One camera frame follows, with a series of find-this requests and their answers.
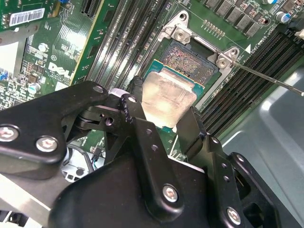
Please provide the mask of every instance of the capacitor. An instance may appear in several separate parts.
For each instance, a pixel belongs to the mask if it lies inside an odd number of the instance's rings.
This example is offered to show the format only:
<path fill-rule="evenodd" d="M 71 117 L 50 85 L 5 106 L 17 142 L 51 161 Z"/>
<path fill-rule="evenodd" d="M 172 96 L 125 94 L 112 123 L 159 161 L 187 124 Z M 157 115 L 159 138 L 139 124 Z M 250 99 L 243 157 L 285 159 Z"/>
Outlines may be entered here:
<path fill-rule="evenodd" d="M 275 19 L 280 22 L 280 23 L 283 23 L 283 24 L 286 24 L 290 21 L 290 14 L 289 13 L 284 13 L 282 11 L 278 12 L 275 16 Z"/>
<path fill-rule="evenodd" d="M 36 94 L 37 92 L 39 92 L 41 89 L 41 86 L 38 84 L 38 83 L 33 83 L 33 84 L 30 84 L 29 87 L 28 87 L 28 92 L 30 94 Z"/>
<path fill-rule="evenodd" d="M 277 0 L 262 0 L 262 3 L 265 5 L 276 4 Z"/>
<path fill-rule="evenodd" d="M 40 43 L 39 46 L 38 46 L 38 49 L 39 49 L 39 51 L 47 52 L 48 51 L 48 45 L 45 44 L 45 43 Z"/>

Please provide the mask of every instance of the blue connector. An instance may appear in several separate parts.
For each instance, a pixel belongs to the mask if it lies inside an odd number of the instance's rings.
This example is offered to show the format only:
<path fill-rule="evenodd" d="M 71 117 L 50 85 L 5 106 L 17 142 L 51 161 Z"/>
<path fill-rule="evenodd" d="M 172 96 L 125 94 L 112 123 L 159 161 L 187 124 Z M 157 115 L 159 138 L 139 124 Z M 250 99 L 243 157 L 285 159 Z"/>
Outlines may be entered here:
<path fill-rule="evenodd" d="M 0 80 L 6 80 L 8 78 L 9 73 L 4 71 L 0 74 Z"/>

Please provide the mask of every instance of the motherboard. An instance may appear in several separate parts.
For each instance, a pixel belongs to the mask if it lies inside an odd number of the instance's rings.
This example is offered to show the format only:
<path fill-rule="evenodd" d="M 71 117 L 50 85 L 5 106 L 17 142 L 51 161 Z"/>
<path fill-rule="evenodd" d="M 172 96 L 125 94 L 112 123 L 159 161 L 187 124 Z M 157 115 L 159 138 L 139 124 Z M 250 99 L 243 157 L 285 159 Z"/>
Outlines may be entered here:
<path fill-rule="evenodd" d="M 85 80 L 126 90 L 139 76 L 144 111 L 181 161 L 174 126 L 187 108 L 196 106 L 208 133 L 221 137 L 275 88 L 219 53 L 281 80 L 304 60 L 304 41 L 295 36 L 302 0 L 19 1 L 1 0 L 0 30 L 40 24 L 23 41 L 20 64 L 0 66 L 0 109 Z M 151 104 L 156 96 L 160 104 Z M 94 152 L 104 146 L 103 132 L 77 143 Z"/>

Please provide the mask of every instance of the silver screw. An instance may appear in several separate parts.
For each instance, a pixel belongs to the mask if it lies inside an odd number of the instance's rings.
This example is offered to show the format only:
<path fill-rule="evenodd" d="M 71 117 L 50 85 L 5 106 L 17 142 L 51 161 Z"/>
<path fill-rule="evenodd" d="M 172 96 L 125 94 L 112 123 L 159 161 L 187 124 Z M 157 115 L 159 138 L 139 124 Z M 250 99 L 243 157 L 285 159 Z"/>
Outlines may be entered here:
<path fill-rule="evenodd" d="M 231 55 L 232 55 L 232 56 L 236 56 L 236 55 L 237 55 L 237 53 L 238 53 L 238 51 L 237 51 L 237 50 L 235 50 L 235 49 L 233 49 L 233 50 L 231 51 Z"/>
<path fill-rule="evenodd" d="M 212 141 L 215 142 L 215 143 L 218 143 L 219 141 L 217 140 L 216 137 L 211 137 Z"/>
<path fill-rule="evenodd" d="M 163 187 L 162 193 L 163 193 L 164 197 L 167 199 L 167 201 L 169 201 L 169 202 L 174 203 L 178 199 L 176 190 L 169 185 L 165 185 Z"/>
<path fill-rule="evenodd" d="M 136 103 L 136 99 L 132 96 L 128 97 L 129 101 L 133 102 L 133 103 Z"/>
<path fill-rule="evenodd" d="M 225 68 L 226 65 L 227 65 L 226 59 L 220 58 L 220 59 L 217 60 L 217 66 L 219 68 Z"/>
<path fill-rule="evenodd" d="M 98 92 L 98 93 L 102 93 L 104 90 L 102 89 L 102 87 L 100 87 L 100 86 L 94 86 L 93 87 L 93 89 L 96 91 L 96 92 Z"/>
<path fill-rule="evenodd" d="M 241 162 L 244 162 L 244 161 L 245 161 L 244 158 L 243 158 L 241 155 L 239 155 L 239 154 L 237 154 L 237 158 L 238 158 Z"/>
<path fill-rule="evenodd" d="M 0 142 L 10 142 L 19 136 L 17 129 L 13 127 L 0 127 Z"/>
<path fill-rule="evenodd" d="M 225 67 L 225 66 L 226 66 L 226 62 L 221 61 L 220 66 L 221 66 L 221 67 Z"/>
<path fill-rule="evenodd" d="M 233 208 L 227 208 L 227 214 L 228 214 L 228 217 L 230 218 L 230 220 L 234 224 L 236 224 L 236 225 L 241 224 L 241 218 L 238 215 L 236 210 L 234 210 Z"/>
<path fill-rule="evenodd" d="M 57 148 L 58 144 L 52 137 L 45 136 L 37 140 L 36 147 L 42 152 L 52 152 Z"/>
<path fill-rule="evenodd" d="M 178 29 L 175 34 L 174 34 L 174 37 L 177 41 L 182 41 L 184 40 L 184 31 L 181 30 L 181 29 Z"/>

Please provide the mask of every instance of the barcode label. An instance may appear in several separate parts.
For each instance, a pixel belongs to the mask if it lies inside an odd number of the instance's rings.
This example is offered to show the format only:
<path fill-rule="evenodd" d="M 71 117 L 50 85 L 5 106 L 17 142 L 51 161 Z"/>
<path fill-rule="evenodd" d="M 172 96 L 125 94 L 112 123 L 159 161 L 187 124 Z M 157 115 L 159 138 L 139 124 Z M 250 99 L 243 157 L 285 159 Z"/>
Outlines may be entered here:
<path fill-rule="evenodd" d="M 22 23 L 26 23 L 32 20 L 38 20 L 43 18 L 45 8 L 29 10 L 20 13 L 13 13 L 10 16 L 9 26 L 15 26 Z"/>

